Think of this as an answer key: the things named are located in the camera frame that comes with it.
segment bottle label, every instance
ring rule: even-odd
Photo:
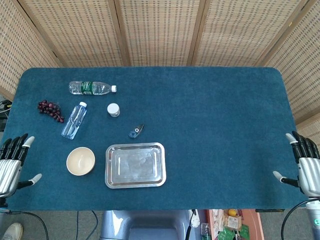
[[[209,236],[209,235],[201,235],[201,240],[211,240],[211,236]]]
[[[85,95],[92,95],[94,94],[92,91],[92,81],[83,81],[81,83],[81,93]]]

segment bowl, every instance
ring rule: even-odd
[[[87,147],[81,146],[70,152],[66,159],[66,168],[76,176],[89,173],[95,166],[96,158],[94,153]]]

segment white sneaker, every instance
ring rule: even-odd
[[[5,231],[2,240],[21,240],[24,229],[20,223],[11,224]]]

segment woven wall panel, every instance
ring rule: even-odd
[[[107,0],[22,2],[66,66],[122,66]]]
[[[31,67],[58,67],[11,0],[0,1],[0,86],[13,98],[22,73]]]
[[[199,0],[120,0],[133,66],[185,66]]]
[[[320,106],[320,0],[266,65],[282,73],[296,120]]]
[[[320,119],[298,128],[298,133],[314,141],[320,149]]]
[[[253,66],[299,0],[213,0],[195,65]]]

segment black cable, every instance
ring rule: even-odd
[[[96,215],[96,213],[94,211],[91,211],[95,217],[95,226],[93,228],[93,230],[91,231],[91,233],[89,234],[89,236],[85,239],[88,240],[92,234],[94,234],[95,230],[98,227],[98,217]],[[76,235],[75,235],[75,240],[78,240],[78,232],[79,232],[79,211],[76,212]]]
[[[45,231],[45,238],[46,238],[46,240],[49,240],[47,226],[46,226],[45,222],[42,220],[42,218],[39,217],[37,214],[34,214],[32,212],[27,212],[27,211],[11,211],[9,214],[12,214],[12,215],[26,214],[26,215],[34,216],[42,223],[44,231]]]
[[[317,197],[317,198],[312,198],[312,199],[308,199],[308,200],[305,200],[305,201],[302,201],[300,202],[299,204],[295,205],[288,213],[287,215],[285,216],[283,222],[282,222],[282,226],[281,226],[281,240],[285,240],[284,238],[284,229],[285,229],[285,225],[286,225],[286,222],[289,218],[289,216],[293,213],[294,210],[296,210],[298,207],[300,207],[301,205],[304,205],[304,204],[307,204],[307,203],[310,203],[310,202],[314,202],[314,201],[320,201],[320,197]]]
[[[95,227],[94,229],[91,231],[91,233],[89,234],[89,236],[85,239],[85,240],[88,240],[92,234],[94,234],[95,230],[97,229],[98,227],[98,218],[97,218],[97,215],[94,211],[91,211],[93,213],[93,215],[95,216]]]
[[[188,226],[188,229],[186,230],[186,234],[185,234],[185,240],[189,240],[190,232],[191,232],[191,220],[192,220],[192,217],[194,216],[195,212],[196,212],[195,210],[192,210],[192,215],[190,217],[189,226]]]
[[[78,231],[79,231],[79,211],[76,211],[76,235],[75,235],[75,240],[78,240]]]

